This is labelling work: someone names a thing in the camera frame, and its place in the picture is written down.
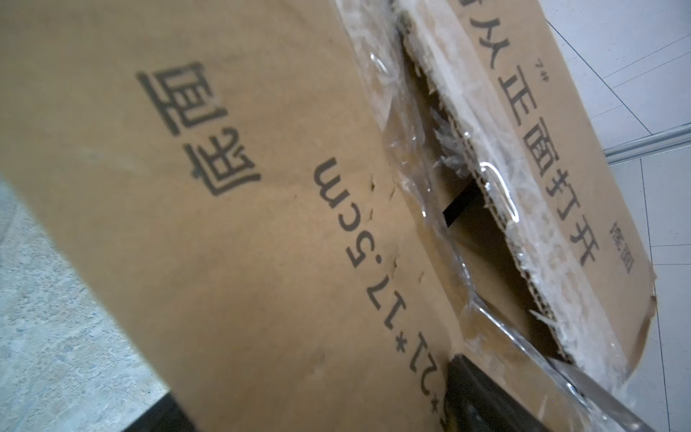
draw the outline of white panel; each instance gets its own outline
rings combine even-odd
[[[624,69],[603,77],[603,79],[608,86],[616,87],[689,52],[691,52],[691,35],[667,45]]]
[[[635,414],[656,431],[669,429],[657,317],[653,318],[650,324],[641,362],[638,363],[626,389],[629,398],[634,402],[632,410]]]
[[[691,264],[691,245],[656,246],[652,257],[655,264]]]
[[[590,122],[603,149],[650,135],[623,105],[593,117]]]
[[[629,212],[634,219],[638,235],[641,236],[645,252],[650,254],[650,242],[648,241],[647,216],[645,214],[645,196],[643,195],[643,174],[641,173],[641,160],[636,159],[610,167],[616,184],[619,185],[621,194]]]
[[[614,88],[652,133],[691,123],[691,53]]]
[[[601,77],[691,35],[689,0],[541,3],[547,19]]]
[[[583,101],[588,117],[609,111],[621,105],[616,95],[598,78],[593,70],[585,64],[578,54],[566,43],[557,32],[552,30],[552,35],[561,49],[564,60],[566,60],[571,78],[576,84],[580,99]]]
[[[691,245],[691,147],[643,159],[652,246]]]
[[[670,428],[691,431],[691,265],[656,265]]]

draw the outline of speckled floor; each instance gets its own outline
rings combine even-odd
[[[120,431],[166,392],[0,180],[0,431]]]

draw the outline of transparent plastic tape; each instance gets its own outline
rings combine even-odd
[[[542,318],[569,359],[605,388],[612,391],[621,386],[627,367],[623,351],[580,264],[571,254],[555,258],[553,251],[569,246],[559,235],[557,221],[529,168],[514,162],[523,159],[518,137],[454,12],[445,1],[398,0],[391,5],[382,0],[334,0],[334,4],[354,46],[399,184],[414,197],[413,207],[426,229],[434,233],[437,255],[466,290],[464,308],[456,311],[464,336],[470,326],[490,323],[580,407],[576,415],[582,422],[573,424],[572,430],[614,430],[519,332],[490,312],[477,296],[463,256],[449,238],[430,180],[430,171],[437,164],[450,167],[461,177],[472,176],[481,186],[486,206],[504,231],[529,289],[545,300],[538,301]],[[404,51],[439,92],[448,114],[433,110],[439,125],[433,133],[444,150],[438,160],[424,157],[425,133],[418,108],[411,102]],[[479,347],[479,353],[478,358],[484,356],[487,364],[494,361],[492,352]],[[493,378],[501,381],[500,375]],[[518,395],[523,391],[514,390]]]

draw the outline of clear packing tape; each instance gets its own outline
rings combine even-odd
[[[577,260],[553,252],[567,251],[568,244],[453,11],[445,1],[398,0],[393,6],[381,0],[334,2],[354,46],[390,162],[459,320],[464,335],[459,351],[551,430],[615,430],[617,426],[477,295],[463,253],[442,217],[438,185],[432,179],[439,164],[461,179],[470,181],[472,175],[480,186],[538,303],[538,318],[548,323],[561,353],[608,390],[621,387],[626,358]],[[425,74],[439,94],[441,112],[447,114],[444,118],[433,107],[433,130],[422,120],[426,113],[424,104],[416,103],[419,86],[411,68]],[[433,140],[441,144],[441,153],[429,148]]]

